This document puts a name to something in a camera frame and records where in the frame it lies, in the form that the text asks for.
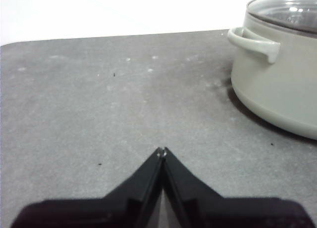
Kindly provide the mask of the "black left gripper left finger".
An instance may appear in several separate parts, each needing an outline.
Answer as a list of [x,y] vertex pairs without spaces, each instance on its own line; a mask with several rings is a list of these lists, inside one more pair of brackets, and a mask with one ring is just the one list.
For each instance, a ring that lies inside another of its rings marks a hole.
[[102,198],[44,200],[25,206],[13,228],[144,228],[159,201],[164,150],[157,148]]

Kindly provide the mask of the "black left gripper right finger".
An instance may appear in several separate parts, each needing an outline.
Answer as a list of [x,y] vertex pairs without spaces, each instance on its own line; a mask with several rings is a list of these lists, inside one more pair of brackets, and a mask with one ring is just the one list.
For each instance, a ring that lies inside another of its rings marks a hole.
[[276,197],[223,197],[163,150],[163,187],[184,228],[311,228],[304,207]]

